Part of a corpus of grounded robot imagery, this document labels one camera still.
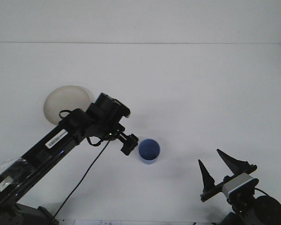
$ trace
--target white tabletop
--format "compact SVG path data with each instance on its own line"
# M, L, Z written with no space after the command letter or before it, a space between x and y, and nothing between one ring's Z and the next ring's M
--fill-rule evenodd
M258 187L281 202L281 45L0 43L0 164L54 128L43 104L63 85L122 101L126 132L161 154L146 165L112 142L58 218L220 221L231 207L223 194L200 201L198 165L216 183L231 175L217 148L256 164ZM20 203L55 213L100 149L84 141Z

